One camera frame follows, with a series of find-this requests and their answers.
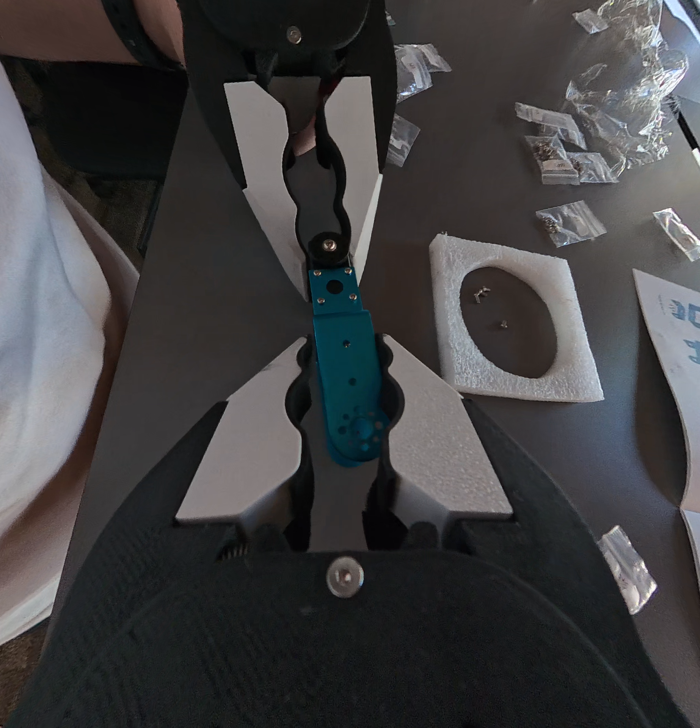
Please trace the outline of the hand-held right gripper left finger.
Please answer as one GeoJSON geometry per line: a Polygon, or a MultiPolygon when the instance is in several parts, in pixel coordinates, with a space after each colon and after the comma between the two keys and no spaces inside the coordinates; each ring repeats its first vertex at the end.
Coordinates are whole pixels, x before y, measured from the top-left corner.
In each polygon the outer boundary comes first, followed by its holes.
{"type": "Polygon", "coordinates": [[[178,523],[228,523],[244,537],[270,525],[292,550],[308,550],[314,471],[302,420],[312,353],[300,337],[227,398],[178,523]]]}

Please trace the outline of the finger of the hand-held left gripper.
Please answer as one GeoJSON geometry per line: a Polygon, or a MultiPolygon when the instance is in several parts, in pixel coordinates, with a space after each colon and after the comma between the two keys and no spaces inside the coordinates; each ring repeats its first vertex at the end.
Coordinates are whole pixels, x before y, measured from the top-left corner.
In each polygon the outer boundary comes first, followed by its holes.
{"type": "Polygon", "coordinates": [[[327,154],[335,178],[333,214],[348,242],[355,273],[361,275],[383,182],[369,76],[346,76],[323,99],[319,151],[327,154]]]}
{"type": "Polygon", "coordinates": [[[253,80],[224,84],[245,175],[244,195],[284,273],[309,300],[306,254],[298,241],[298,207],[285,179],[290,150],[284,106],[253,80]]]}

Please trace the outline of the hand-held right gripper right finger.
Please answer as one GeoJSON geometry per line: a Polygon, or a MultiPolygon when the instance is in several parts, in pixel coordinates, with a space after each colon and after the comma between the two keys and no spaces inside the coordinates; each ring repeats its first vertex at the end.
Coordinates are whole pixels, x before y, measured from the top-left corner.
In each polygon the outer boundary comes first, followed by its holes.
{"type": "Polygon", "coordinates": [[[417,523],[444,541],[458,521],[512,518],[463,397],[390,335],[376,346],[389,426],[364,506],[367,548],[398,549],[417,523]]]}

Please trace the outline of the blue bracket with black servo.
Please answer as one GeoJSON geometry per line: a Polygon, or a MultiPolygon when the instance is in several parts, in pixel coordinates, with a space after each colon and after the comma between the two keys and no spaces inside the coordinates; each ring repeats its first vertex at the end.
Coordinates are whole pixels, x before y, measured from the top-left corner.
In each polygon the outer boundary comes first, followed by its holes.
{"type": "Polygon", "coordinates": [[[381,456],[397,400],[384,377],[348,238],[319,232],[306,253],[327,449],[339,465],[354,468],[381,456]]]}

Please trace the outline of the clear bag of large screws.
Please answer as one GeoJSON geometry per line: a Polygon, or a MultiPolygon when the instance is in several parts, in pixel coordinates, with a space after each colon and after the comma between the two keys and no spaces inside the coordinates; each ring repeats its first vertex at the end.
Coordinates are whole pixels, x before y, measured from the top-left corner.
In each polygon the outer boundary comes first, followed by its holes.
{"type": "Polygon", "coordinates": [[[620,525],[603,534],[598,548],[607,562],[630,615],[639,614],[657,591],[645,561],[620,525]]]}

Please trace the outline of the person's left forearm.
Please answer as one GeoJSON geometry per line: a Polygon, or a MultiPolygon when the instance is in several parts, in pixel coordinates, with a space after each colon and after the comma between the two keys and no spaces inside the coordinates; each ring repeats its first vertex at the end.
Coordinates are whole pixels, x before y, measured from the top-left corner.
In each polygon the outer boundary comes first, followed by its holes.
{"type": "Polygon", "coordinates": [[[168,58],[184,65],[182,15],[177,1],[134,1],[139,21],[168,58]]]}

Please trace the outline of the dark grey desk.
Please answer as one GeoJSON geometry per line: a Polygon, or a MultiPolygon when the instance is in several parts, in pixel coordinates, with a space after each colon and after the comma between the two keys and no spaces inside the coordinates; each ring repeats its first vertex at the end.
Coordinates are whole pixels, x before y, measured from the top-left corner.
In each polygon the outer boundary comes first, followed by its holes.
{"type": "MultiPolygon", "coordinates": [[[[373,322],[437,370],[428,246],[439,232],[552,253],[534,212],[573,199],[539,183],[515,102],[556,107],[605,55],[573,21],[590,2],[389,2],[397,41],[432,42],[452,66],[401,104],[418,141],[385,173],[362,279],[373,322]]],[[[570,405],[475,397],[567,494],[596,536],[619,524],[658,582],[636,617],[677,704],[700,726],[700,595],[678,499],[685,448],[640,316],[634,268],[700,293],[652,213],[673,207],[700,235],[700,169],[675,127],[670,152],[583,192],[608,234],[560,250],[571,267],[604,391],[570,405]]],[[[97,450],[49,630],[116,508],[213,405],[310,329],[207,130],[185,100],[97,450]]]]}

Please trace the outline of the person's white shirt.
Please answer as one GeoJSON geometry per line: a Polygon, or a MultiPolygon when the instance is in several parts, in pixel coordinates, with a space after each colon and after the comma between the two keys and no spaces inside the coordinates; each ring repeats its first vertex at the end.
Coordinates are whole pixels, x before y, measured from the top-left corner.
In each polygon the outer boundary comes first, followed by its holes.
{"type": "Polygon", "coordinates": [[[52,613],[138,280],[0,61],[0,646],[52,613]]]}

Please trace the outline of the illustrated instruction booklet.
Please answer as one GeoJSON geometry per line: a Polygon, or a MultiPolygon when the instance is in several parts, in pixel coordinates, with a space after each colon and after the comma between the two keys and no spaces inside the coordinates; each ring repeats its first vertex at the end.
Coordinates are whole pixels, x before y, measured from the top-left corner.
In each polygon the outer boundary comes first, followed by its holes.
{"type": "Polygon", "coordinates": [[[640,309],[673,394],[686,446],[681,509],[700,566],[700,292],[635,269],[640,309]]]}

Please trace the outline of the large crumpled clear plastic bag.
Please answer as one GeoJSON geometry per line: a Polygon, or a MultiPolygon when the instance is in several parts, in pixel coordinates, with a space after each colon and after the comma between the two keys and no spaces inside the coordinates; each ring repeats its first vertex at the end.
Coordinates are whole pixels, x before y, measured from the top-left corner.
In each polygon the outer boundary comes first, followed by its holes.
{"type": "Polygon", "coordinates": [[[618,177],[662,160],[669,151],[678,111],[675,92],[690,64],[662,34],[663,8],[661,1],[610,1],[591,8],[609,27],[588,34],[597,61],[565,92],[566,106],[618,177]]]}

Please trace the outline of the white foam frame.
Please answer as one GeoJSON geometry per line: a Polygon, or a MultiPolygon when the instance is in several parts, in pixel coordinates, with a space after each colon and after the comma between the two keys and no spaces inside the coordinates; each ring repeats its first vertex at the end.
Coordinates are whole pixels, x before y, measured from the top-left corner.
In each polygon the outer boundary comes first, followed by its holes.
{"type": "Polygon", "coordinates": [[[554,403],[604,400],[570,266],[564,259],[444,232],[430,243],[436,337],[442,377],[461,394],[554,403]],[[462,316],[464,278],[497,268],[529,286],[545,303],[557,339],[555,359],[539,378],[509,373],[487,359],[462,316]]]}

